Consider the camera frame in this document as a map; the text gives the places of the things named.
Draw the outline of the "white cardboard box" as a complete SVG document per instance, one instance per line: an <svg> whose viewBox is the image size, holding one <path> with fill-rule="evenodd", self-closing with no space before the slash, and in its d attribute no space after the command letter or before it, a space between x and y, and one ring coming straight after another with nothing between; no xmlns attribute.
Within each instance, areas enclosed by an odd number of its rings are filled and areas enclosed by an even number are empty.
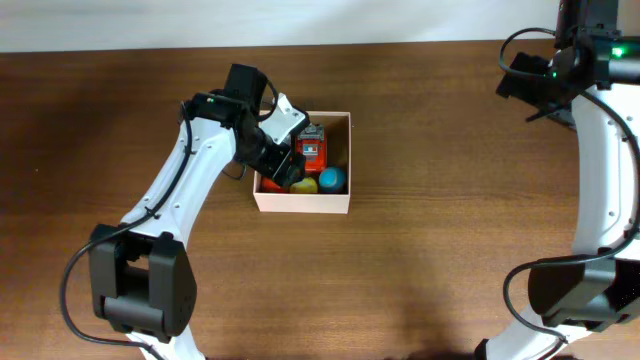
<svg viewBox="0 0 640 360"><path fill-rule="evenodd" d="M253 172L253 196L260 212L347 214L352 195L352 121L350 112L309 111L313 124L326 128L328 165L346 174L342 191L335 194L291 194L262 191L261 175Z"/></svg>

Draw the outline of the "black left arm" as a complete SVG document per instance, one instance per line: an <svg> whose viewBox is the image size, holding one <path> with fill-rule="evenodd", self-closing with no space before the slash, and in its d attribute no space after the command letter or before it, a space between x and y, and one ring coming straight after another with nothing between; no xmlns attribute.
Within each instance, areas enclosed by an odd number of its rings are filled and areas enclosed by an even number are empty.
<svg viewBox="0 0 640 360"><path fill-rule="evenodd" d="M124 347L147 359L201 359L189 328L197 284L187 247L211 187L236 161L277 185L304 176L292 140L309 115L260 70L231 66L221 89L181 103L176 144L142 199L116 226L97 225L89 258L92 307Z"/></svg>

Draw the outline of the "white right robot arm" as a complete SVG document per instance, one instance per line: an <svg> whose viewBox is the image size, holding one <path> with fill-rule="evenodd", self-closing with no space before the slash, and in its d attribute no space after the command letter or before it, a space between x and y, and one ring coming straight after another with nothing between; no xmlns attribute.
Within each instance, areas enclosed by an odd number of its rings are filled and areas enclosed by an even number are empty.
<svg viewBox="0 0 640 360"><path fill-rule="evenodd" d="M521 266L528 304L478 359L550 359L639 315L639 40L615 1L563 0L551 59L519 53L497 92L574 130L579 211L572 252Z"/></svg>

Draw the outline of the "red toy fire truck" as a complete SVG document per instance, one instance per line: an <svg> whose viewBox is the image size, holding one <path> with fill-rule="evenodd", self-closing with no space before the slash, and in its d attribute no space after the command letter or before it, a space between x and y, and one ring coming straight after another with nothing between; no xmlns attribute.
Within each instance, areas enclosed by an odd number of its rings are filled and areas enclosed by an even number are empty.
<svg viewBox="0 0 640 360"><path fill-rule="evenodd" d="M305 172L319 174L327 168L327 137L320 124L310 124L296 137L296 151L305 157Z"/></svg>

